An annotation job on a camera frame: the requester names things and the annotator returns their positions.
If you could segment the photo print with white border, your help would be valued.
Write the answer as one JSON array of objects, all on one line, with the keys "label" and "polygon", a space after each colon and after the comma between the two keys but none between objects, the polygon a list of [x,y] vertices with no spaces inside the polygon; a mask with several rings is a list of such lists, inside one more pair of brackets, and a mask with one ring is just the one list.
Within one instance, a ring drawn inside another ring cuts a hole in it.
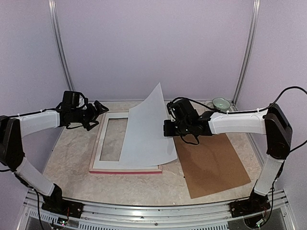
[{"label": "photo print with white border", "polygon": [[168,119],[161,84],[129,110],[120,162],[128,166],[156,166],[177,159],[172,137],[164,136]]}]

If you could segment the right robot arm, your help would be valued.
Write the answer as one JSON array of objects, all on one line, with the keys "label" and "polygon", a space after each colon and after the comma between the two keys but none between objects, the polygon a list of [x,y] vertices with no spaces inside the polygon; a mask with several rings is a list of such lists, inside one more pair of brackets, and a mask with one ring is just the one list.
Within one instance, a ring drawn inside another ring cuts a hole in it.
[{"label": "right robot arm", "polygon": [[285,160],[291,151],[293,129],[280,107],[270,104],[268,108],[255,111],[220,112],[207,110],[199,114],[188,99],[169,102],[167,110],[172,116],[164,121],[164,136],[179,137],[191,135],[195,144],[204,136],[244,133],[262,136],[266,144],[267,158],[261,173],[245,200],[248,212],[255,213],[268,203],[268,194],[280,177]]}]

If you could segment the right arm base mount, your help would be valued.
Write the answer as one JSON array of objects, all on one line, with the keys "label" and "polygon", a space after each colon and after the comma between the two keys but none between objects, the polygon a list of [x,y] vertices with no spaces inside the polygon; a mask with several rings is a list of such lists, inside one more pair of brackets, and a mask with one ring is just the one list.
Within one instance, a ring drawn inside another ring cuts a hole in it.
[{"label": "right arm base mount", "polygon": [[232,218],[237,218],[269,210],[271,205],[268,200],[259,203],[257,200],[245,199],[231,202],[229,207]]}]

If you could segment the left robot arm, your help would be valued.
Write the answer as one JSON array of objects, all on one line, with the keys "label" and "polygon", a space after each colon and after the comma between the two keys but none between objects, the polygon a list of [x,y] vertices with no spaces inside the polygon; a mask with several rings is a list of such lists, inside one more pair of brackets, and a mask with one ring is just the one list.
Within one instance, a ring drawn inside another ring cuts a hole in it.
[{"label": "left robot arm", "polygon": [[0,162],[27,188],[42,196],[57,213],[67,209],[67,202],[62,197],[62,189],[47,179],[32,160],[30,137],[37,137],[50,129],[66,128],[76,123],[77,127],[90,131],[99,124],[98,117],[109,111],[109,108],[94,101],[60,102],[56,107],[30,112],[22,115],[0,117]]}]

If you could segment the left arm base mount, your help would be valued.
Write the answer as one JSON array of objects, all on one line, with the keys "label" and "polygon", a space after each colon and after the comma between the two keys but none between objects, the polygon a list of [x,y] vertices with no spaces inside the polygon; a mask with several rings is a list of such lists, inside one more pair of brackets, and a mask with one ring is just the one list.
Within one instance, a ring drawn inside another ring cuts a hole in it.
[{"label": "left arm base mount", "polygon": [[69,218],[81,218],[84,204],[81,202],[63,200],[60,204],[52,204],[50,202],[44,202],[42,209],[51,213],[67,216]]}]

